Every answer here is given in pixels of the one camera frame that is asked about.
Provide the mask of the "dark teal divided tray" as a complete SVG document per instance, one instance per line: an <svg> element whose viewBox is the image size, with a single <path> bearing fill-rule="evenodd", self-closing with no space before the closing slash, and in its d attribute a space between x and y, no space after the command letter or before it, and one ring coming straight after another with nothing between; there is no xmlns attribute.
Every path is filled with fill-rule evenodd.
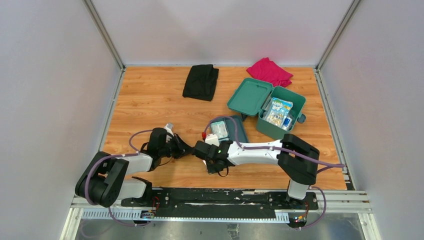
<svg viewBox="0 0 424 240"><path fill-rule="evenodd" d="M246 133L246 130L244 128L243 125L243 121L242 118L239 115L232 115L231 116L232 119L229 119L227 117L221 117L221 118L217 118L213 122L218 122L218 121L225 121L226 123L226 127L227 127L227 131L229 133L229 138L228 139L222 139L219 140L219 142L221 141L235 141L236 138L238 138L238 141L240 143L249 143L249 139Z"/></svg>

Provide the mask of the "teal medicine box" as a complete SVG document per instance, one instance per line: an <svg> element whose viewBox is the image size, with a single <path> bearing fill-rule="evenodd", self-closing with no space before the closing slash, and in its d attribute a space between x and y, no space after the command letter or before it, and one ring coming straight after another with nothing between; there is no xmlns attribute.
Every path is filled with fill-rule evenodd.
<svg viewBox="0 0 424 240"><path fill-rule="evenodd" d="M289 112L289 116L293 118L290 130L286 131L263 119L266 107L271 98L279 98L281 100L290 101L293 107ZM256 129L262 134L272 138L281 139L285 134L289 134L296 123L304 123L306 116L302 113L306 103L306 98L298 93L281 86L273 86L269 82L254 78L245 78L234 94L227 102L227 107L242 115L244 120L247 116L257 118Z"/></svg>

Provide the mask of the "small white blue bottle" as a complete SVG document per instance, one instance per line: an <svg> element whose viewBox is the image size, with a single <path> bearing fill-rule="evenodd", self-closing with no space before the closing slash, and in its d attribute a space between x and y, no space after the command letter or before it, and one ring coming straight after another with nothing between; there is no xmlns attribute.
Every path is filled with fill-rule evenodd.
<svg viewBox="0 0 424 240"><path fill-rule="evenodd" d="M288 130L290 130L291 129L291 127L292 127L292 124L293 124L293 117L292 116L290 116L290 115L288 115L285 119L284 119L284 122L283 122L283 124L282 124L282 129L283 130L285 130L285 131L288 131Z"/></svg>

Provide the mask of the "light blue mask packet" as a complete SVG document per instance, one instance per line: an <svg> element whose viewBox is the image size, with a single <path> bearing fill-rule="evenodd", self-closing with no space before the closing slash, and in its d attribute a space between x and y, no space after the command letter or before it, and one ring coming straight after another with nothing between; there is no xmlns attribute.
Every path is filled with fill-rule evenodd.
<svg viewBox="0 0 424 240"><path fill-rule="evenodd" d="M291 101L272 97L265 108L263 119L276 127L283 128L284 122L289 116L293 105Z"/></svg>

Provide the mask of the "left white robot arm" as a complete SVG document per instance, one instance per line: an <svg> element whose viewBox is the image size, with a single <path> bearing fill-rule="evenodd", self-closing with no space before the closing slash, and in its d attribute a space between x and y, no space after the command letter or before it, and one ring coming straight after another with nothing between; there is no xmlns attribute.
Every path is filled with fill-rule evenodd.
<svg viewBox="0 0 424 240"><path fill-rule="evenodd" d="M157 203L150 181L137 176L126 179L126 176L152 172L161 165L163 158L180 159L191 154L193 147L172 131L170 123L147 130L147 133L149 140L141 148L130 145L133 153L97 152L78 179L75 194L90 205L104 208L118 200L128 200L142 207Z"/></svg>

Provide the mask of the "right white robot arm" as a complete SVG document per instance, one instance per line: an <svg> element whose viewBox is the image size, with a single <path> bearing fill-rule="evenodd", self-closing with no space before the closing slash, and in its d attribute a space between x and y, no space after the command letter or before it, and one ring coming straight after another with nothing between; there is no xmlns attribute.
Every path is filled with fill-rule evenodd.
<svg viewBox="0 0 424 240"><path fill-rule="evenodd" d="M316 183L320 151L294 134L283 139L260 143L222 140L199 140L192 154L201 159L209 174L218 174L229 167L245 164L278 166L288 175L286 204L298 209L306 201L306 193Z"/></svg>

